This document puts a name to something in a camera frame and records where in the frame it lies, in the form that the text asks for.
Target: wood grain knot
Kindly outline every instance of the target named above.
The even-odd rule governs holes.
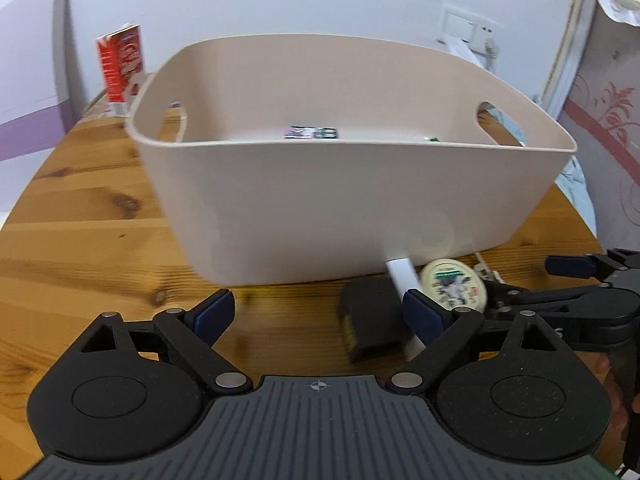
[[[142,206],[140,200],[133,198],[132,196],[125,195],[124,193],[116,193],[113,195],[112,202],[122,209],[122,218],[125,220],[131,220],[136,217],[136,213]]]
[[[69,173],[71,173],[71,171],[71,168],[60,168],[59,170],[51,171],[51,173],[44,174],[43,177],[46,178],[48,176],[67,176]]]
[[[163,306],[166,303],[166,289],[159,287],[151,293],[149,301],[153,306]]]
[[[28,376],[36,372],[36,368],[32,368],[24,363],[0,362],[0,375]]]

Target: purple stripe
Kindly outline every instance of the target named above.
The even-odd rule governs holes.
[[[0,124],[0,160],[53,148],[72,126],[68,99],[58,106]]]

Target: basket handle hole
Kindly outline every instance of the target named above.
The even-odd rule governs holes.
[[[180,101],[172,102],[164,111],[164,119],[158,140],[182,142],[187,128],[187,112]]]
[[[484,101],[477,110],[478,125],[498,144],[526,146],[524,131],[509,115],[495,105]]]

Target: human hand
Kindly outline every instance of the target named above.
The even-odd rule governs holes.
[[[615,430],[624,430],[629,422],[629,414],[626,412],[625,405],[622,400],[622,390],[616,383],[616,378],[613,376],[613,371],[610,370],[609,358],[606,354],[600,354],[596,364],[595,371],[599,374],[607,373],[606,379],[604,379],[604,389],[609,394],[611,400],[611,422],[610,425]],[[636,413],[640,413],[640,394],[634,398],[631,408]]]

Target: crosshair marking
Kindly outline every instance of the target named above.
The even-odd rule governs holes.
[[[307,386],[312,390],[319,392],[321,390],[324,390],[326,387],[330,386],[330,384],[327,384],[324,381],[317,380],[316,382],[308,384]]]

